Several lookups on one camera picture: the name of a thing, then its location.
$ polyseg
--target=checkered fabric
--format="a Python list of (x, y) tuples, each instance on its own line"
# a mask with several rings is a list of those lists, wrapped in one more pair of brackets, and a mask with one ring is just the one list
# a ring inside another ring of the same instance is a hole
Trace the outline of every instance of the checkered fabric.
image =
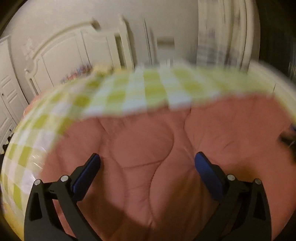
[(189, 67), (139, 69), (105, 78), (90, 76), (55, 88), (19, 123), (4, 158), (3, 203), (19, 222), (11, 226), (23, 237), (33, 182), (42, 170), (44, 157), (74, 121), (145, 111), (164, 104), (177, 108), (230, 93), (257, 91), (264, 92), (264, 87), (234, 69)]

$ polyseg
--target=headboard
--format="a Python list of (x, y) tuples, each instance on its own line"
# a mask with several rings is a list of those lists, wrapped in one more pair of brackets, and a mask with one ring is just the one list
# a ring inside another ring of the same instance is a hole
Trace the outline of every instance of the headboard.
[(32, 57), (33, 69), (25, 77), (34, 95), (61, 84), (61, 80), (81, 65), (102, 64), (115, 69), (133, 69), (133, 57), (126, 23), (102, 31), (90, 21), (66, 28), (46, 40)]

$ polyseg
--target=red item on bed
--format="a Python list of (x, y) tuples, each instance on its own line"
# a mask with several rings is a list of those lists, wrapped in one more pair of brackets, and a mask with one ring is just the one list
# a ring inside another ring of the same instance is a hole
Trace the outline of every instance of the red item on bed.
[(202, 151), (226, 174), (262, 180), (275, 238), (296, 208), (296, 163), (278, 140), (290, 124), (275, 100), (258, 95), (91, 118), (64, 133), (40, 178), (56, 181), (98, 153), (102, 168), (78, 206), (103, 240), (189, 241), (217, 207), (194, 167)]

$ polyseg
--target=blue gripper pad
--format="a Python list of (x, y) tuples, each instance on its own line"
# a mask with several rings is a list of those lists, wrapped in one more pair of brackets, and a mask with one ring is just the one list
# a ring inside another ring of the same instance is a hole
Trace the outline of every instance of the blue gripper pad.
[(81, 201), (91, 183), (93, 182), (95, 176), (97, 175), (101, 167), (101, 159), (98, 154), (92, 154), (84, 166), (78, 167), (71, 175), (73, 181), (72, 192), (73, 192), (73, 201)]
[(225, 174), (223, 171), (219, 166), (211, 164), (202, 152), (196, 154), (194, 163), (212, 198), (221, 201), (223, 199), (225, 185)]

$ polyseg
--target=silver screw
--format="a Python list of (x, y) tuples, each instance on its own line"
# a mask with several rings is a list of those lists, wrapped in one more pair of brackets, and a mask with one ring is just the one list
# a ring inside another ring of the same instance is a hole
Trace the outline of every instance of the silver screw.
[(258, 185), (261, 185), (262, 184), (262, 181), (257, 178), (257, 179), (255, 179), (255, 183), (258, 184)]
[(37, 180), (34, 182), (34, 185), (35, 185), (35, 186), (38, 186), (40, 183), (41, 183), (41, 180), (40, 180), (40, 179), (37, 179)]
[(227, 179), (228, 179), (229, 181), (234, 181), (234, 180), (235, 180), (235, 176), (232, 175), (232, 174), (229, 174), (229, 175), (227, 175)]
[(69, 179), (69, 177), (67, 175), (64, 175), (61, 177), (62, 182), (68, 181), (68, 179)]

